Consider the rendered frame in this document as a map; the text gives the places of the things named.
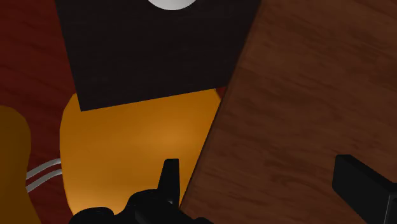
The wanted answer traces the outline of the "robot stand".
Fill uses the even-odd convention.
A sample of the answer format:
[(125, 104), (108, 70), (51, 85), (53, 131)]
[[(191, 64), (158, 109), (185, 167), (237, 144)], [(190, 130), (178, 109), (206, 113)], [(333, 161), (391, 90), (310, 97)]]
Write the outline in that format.
[(228, 85), (261, 0), (55, 0), (83, 111)]

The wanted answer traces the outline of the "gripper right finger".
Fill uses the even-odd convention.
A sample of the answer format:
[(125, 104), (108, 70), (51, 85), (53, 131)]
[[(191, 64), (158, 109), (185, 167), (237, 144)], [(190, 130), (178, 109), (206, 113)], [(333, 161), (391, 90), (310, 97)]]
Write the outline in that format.
[(397, 224), (397, 183), (352, 155), (335, 157), (332, 188), (367, 224)]

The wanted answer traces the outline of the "brown wooden table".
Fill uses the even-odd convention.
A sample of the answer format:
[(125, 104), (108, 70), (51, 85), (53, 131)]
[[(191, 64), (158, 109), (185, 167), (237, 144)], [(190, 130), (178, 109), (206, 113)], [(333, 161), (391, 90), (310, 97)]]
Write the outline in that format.
[(181, 202), (214, 224), (365, 224), (338, 154), (397, 182), (397, 0), (262, 0)]

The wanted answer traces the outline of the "orange chair with white rods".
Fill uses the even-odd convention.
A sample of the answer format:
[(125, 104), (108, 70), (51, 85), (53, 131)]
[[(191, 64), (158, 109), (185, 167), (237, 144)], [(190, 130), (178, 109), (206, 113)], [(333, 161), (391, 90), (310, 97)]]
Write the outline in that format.
[(186, 190), (219, 104), (210, 89), (82, 111), (74, 95), (62, 115), (60, 157), (34, 169), (25, 118), (0, 106), (0, 224), (41, 224), (29, 195), (58, 175), (72, 213), (119, 213), (133, 193), (157, 186), (168, 158), (179, 160)]

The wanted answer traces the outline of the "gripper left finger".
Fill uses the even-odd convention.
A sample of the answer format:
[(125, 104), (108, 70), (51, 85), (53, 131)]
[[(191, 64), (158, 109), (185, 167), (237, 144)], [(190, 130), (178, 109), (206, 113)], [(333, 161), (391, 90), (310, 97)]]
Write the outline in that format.
[(91, 207), (76, 213), (68, 224), (214, 224), (182, 212), (179, 197), (179, 160), (167, 159), (157, 188), (131, 195), (120, 213), (114, 214), (107, 207)]

